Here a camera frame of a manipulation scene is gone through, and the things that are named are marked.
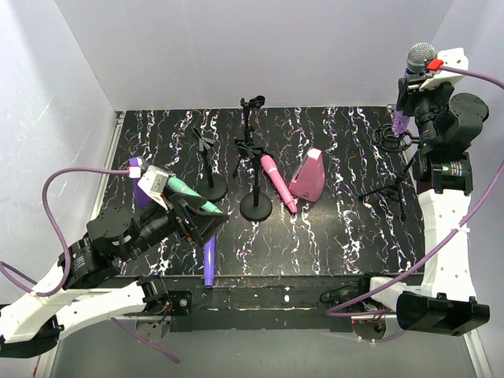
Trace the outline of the purple plastic microphone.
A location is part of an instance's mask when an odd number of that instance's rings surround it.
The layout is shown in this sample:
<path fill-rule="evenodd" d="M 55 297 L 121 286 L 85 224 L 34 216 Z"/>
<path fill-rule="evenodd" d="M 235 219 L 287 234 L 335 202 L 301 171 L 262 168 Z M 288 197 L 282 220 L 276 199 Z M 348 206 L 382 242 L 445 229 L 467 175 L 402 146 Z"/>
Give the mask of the purple plastic microphone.
<path fill-rule="evenodd" d="M 213 235 L 203 248 L 203 284 L 212 287 L 215 280 L 217 237 Z"/>

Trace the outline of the round base stand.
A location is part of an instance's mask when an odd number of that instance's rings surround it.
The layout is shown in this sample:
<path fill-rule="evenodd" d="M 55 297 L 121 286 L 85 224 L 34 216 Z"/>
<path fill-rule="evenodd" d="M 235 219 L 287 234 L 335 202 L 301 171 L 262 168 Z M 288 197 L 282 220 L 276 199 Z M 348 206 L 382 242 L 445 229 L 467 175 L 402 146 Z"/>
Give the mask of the round base stand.
<path fill-rule="evenodd" d="M 249 222 L 262 222 L 269 218 L 272 212 L 271 198 L 261 191 L 260 172 L 261 158 L 265 154 L 264 149 L 253 144 L 239 141 L 236 148 L 242 158 L 249 158 L 254 170 L 254 183 L 252 191 L 243 196 L 239 210 L 241 215 Z"/>
<path fill-rule="evenodd" d="M 208 153 L 213 148 L 214 140 L 204 137 L 196 127 L 192 127 L 191 130 L 195 140 L 198 142 L 198 152 L 202 158 L 205 177 L 198 185 L 197 192 L 210 202 L 218 202 L 227 194 L 228 184 L 219 174 L 213 173 L 209 162 Z"/>

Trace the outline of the glitter purple microphone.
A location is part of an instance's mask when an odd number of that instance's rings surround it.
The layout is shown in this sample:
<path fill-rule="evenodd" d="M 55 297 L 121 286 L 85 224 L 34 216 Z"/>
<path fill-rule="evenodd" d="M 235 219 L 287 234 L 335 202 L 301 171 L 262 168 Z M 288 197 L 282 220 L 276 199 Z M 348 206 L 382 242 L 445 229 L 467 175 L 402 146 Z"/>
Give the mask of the glitter purple microphone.
<path fill-rule="evenodd" d="M 415 75 L 425 70 L 425 62 L 436 57 L 435 47 L 430 43 L 416 43 L 411 47 L 406 55 L 406 70 L 404 78 L 410 75 Z M 410 118 L 405 116 L 398 109 L 399 104 L 396 104 L 396 109 L 393 116 L 391 130 L 395 136 L 403 134 L 410 122 Z"/>

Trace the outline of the round base stand front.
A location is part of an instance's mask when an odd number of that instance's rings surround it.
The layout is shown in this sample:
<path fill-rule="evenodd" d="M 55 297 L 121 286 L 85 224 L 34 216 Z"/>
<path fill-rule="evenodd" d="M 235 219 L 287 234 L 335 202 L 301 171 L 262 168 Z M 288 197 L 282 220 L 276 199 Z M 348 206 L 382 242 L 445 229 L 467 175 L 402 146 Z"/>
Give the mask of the round base stand front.
<path fill-rule="evenodd" d="M 272 212 L 271 198 L 261 191 L 260 172 L 261 158 L 265 154 L 264 149 L 253 144 L 239 141 L 236 148 L 242 158 L 249 158 L 254 170 L 254 183 L 252 191 L 243 196 L 239 210 L 241 215 L 249 222 L 262 222 L 269 218 Z"/>

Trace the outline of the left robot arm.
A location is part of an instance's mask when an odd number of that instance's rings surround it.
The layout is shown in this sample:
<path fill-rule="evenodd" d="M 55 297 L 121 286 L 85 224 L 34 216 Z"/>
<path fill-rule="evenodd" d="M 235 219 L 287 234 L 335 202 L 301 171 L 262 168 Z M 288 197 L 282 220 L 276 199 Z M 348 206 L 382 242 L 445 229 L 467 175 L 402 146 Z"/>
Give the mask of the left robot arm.
<path fill-rule="evenodd" d="M 184 315 L 181 292 L 170 292 L 159 276 L 139 276 L 97 296 L 88 293 L 118 275 L 119 262 L 136 260 L 173 233 L 198 246 L 207 243 L 228 215 L 204 210 L 204 203 L 174 195 L 163 206 L 150 203 L 139 217 L 123 206 L 102 211 L 43 279 L 1 307 L 1 356 L 33 358 L 73 332 L 123 315 Z"/>

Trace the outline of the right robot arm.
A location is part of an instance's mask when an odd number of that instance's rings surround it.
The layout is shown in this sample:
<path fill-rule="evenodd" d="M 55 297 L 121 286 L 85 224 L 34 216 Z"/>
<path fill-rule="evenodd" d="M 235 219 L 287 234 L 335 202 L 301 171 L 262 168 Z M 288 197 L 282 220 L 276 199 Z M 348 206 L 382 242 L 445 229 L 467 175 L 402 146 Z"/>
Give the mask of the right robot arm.
<path fill-rule="evenodd" d="M 473 192 L 468 148 L 482 132 L 489 109 L 474 94 L 454 93 L 454 79 L 431 83 L 431 75 L 410 74 L 398 82 L 396 109 L 417 126 L 417 152 L 406 166 L 417 182 L 424 220 L 424 246 L 439 251 L 424 265 L 420 286 L 373 275 L 373 300 L 395 312 L 407 331 L 460 336 L 486 324 L 490 308 L 479 304 L 469 272 L 468 233 L 460 221 Z"/>

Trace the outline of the black tripod mic stand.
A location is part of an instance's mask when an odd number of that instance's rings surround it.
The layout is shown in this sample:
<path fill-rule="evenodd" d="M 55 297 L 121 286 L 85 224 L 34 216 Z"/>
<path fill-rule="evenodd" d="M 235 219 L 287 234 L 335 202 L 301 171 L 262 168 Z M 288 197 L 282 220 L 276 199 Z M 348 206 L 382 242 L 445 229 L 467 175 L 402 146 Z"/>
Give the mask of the black tripod mic stand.
<path fill-rule="evenodd" d="M 238 176 L 239 164 L 241 161 L 246 159 L 261 159 L 262 155 L 265 153 L 263 147 L 257 146 L 253 141 L 254 129 L 250 125 L 250 113 L 252 109 L 260 109 L 265 104 L 265 96 L 258 95 L 248 101 L 244 98 L 240 100 L 240 106 L 242 108 L 242 115 L 244 121 L 243 134 L 236 136 L 234 138 L 235 148 L 237 149 L 239 160 L 232 173 L 232 177 L 236 178 Z"/>

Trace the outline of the teal green microphone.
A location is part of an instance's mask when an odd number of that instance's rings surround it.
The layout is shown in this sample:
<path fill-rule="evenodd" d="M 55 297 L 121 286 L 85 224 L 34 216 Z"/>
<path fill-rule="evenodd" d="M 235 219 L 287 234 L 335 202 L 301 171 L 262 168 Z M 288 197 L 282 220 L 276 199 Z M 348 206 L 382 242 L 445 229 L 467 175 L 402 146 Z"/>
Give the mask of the teal green microphone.
<path fill-rule="evenodd" d="M 204 199 L 198 192 L 194 191 L 192 188 L 187 186 L 184 181 L 177 177 L 171 177 L 168 181 L 167 184 L 170 189 L 177 193 L 181 193 L 183 195 L 189 195 L 191 197 L 198 198 L 198 200 L 201 202 L 201 205 L 198 205 L 197 208 L 204 210 L 206 212 L 212 212 L 212 213 L 221 213 L 221 210 L 214 205 L 212 202 Z"/>

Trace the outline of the purple metronome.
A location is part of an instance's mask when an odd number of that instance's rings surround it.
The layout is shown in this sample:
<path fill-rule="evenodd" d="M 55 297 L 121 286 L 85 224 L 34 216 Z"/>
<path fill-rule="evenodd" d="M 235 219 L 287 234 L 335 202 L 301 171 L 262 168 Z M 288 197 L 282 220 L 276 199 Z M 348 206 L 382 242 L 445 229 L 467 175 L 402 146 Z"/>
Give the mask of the purple metronome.
<path fill-rule="evenodd" d="M 129 177 L 132 179 L 133 195 L 140 209 L 145 209 L 152 198 L 149 192 L 152 188 L 155 170 L 142 157 L 132 157 L 128 161 Z"/>

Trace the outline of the pink microphone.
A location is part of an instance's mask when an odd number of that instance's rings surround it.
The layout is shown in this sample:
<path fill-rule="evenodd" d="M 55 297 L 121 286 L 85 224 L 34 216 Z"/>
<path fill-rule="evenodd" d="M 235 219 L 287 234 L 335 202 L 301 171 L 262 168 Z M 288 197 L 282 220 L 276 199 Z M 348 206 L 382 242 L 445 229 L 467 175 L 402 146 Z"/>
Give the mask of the pink microphone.
<path fill-rule="evenodd" d="M 296 202 L 287 188 L 283 177 L 280 175 L 276 163 L 269 154 L 264 154 L 261 157 L 261 166 L 269 176 L 269 179 L 272 181 L 272 184 L 280 195 L 284 205 L 292 214 L 297 213 Z"/>

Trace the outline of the pink metronome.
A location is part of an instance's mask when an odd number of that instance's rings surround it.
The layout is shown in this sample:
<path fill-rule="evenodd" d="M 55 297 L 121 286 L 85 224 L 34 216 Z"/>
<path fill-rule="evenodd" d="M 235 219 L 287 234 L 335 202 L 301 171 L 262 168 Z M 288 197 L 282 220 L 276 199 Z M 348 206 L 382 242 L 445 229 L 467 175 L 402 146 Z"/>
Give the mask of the pink metronome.
<path fill-rule="evenodd" d="M 295 170 L 288 189 L 290 193 L 308 202 L 317 202 L 325 186 L 325 169 L 321 150 L 310 148 Z"/>

